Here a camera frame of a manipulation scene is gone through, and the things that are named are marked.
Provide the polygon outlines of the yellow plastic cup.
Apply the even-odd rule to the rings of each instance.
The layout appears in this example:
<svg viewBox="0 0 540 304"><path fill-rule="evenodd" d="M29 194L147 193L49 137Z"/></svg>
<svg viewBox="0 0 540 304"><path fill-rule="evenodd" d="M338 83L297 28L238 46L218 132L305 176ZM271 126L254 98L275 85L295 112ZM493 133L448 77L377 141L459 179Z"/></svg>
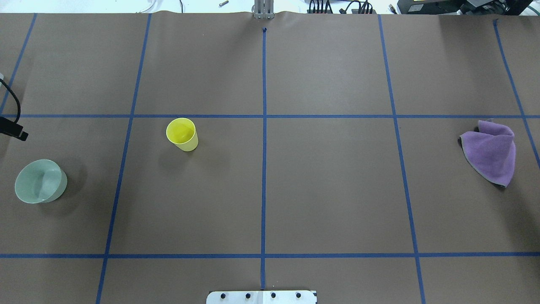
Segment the yellow plastic cup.
<svg viewBox="0 0 540 304"><path fill-rule="evenodd" d="M196 126L187 118L177 118L170 121L165 133L170 143L184 152L195 150L199 144Z"/></svg>

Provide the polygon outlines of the purple microfiber cloth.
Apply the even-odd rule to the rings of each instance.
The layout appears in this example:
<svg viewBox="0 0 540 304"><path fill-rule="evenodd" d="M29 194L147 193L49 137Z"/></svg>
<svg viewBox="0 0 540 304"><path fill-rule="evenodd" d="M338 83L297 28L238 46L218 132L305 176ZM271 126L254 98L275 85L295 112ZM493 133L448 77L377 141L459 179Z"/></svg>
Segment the purple microfiber cloth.
<svg viewBox="0 0 540 304"><path fill-rule="evenodd" d="M510 127L491 119L480 120L474 130L461 134L458 142L479 175L497 187L508 187L516 166L515 133Z"/></svg>

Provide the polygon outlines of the aluminium frame post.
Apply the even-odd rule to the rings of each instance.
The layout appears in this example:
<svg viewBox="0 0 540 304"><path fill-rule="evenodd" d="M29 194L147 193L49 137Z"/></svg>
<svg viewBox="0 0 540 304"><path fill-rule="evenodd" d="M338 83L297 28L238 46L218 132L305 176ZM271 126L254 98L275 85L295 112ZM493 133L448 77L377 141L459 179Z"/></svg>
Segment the aluminium frame post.
<svg viewBox="0 0 540 304"><path fill-rule="evenodd" d="M251 11L255 19L274 19L274 0L255 0Z"/></svg>

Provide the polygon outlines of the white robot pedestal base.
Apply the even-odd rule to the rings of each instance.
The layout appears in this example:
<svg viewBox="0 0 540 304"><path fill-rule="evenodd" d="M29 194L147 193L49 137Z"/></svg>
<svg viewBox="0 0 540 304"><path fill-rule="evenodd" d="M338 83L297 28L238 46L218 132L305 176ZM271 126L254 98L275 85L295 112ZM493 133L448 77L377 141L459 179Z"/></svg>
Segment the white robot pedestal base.
<svg viewBox="0 0 540 304"><path fill-rule="evenodd" d="M311 290L245 290L215 291L207 304L317 304L316 291Z"/></svg>

